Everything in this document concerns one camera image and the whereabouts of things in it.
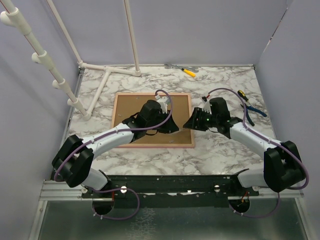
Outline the pink picture frame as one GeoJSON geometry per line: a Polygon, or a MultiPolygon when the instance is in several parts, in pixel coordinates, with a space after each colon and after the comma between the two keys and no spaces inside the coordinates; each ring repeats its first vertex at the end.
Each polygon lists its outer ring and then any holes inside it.
{"type": "MultiPolygon", "coordinates": [[[[192,115],[192,101],[189,93],[171,93],[173,100],[173,115],[172,118],[179,131],[172,134],[164,134],[154,131],[149,131],[149,135],[141,139],[119,146],[119,148],[194,148],[195,137],[194,131],[183,128],[183,125],[192,115]]],[[[115,95],[111,127],[115,127],[124,119],[141,110],[147,100],[154,99],[153,93],[117,93],[115,95]]]]}

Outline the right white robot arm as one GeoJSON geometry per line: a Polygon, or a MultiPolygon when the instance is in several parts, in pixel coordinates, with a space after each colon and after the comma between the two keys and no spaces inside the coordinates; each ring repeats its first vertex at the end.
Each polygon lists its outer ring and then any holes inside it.
{"type": "Polygon", "coordinates": [[[244,126],[242,119],[230,115],[222,97],[206,101],[203,108],[194,108],[183,128],[203,132],[216,128],[218,133],[245,145],[262,158],[262,169],[244,170],[230,182],[229,189],[236,196],[250,187],[269,188],[279,193],[307,177],[293,142],[280,142],[244,126]]]}

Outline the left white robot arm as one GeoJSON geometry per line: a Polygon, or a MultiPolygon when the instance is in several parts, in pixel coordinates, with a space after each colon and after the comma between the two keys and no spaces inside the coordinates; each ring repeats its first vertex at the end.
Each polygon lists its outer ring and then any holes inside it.
{"type": "Polygon", "coordinates": [[[101,170],[92,168],[93,160],[114,148],[131,144],[148,131],[172,134],[179,130],[173,117],[170,97],[148,100],[141,110],[116,127],[87,138],[69,136],[52,161],[56,182],[65,182],[70,188],[82,185],[92,189],[97,196],[106,197],[111,190],[111,180],[101,170]]]}

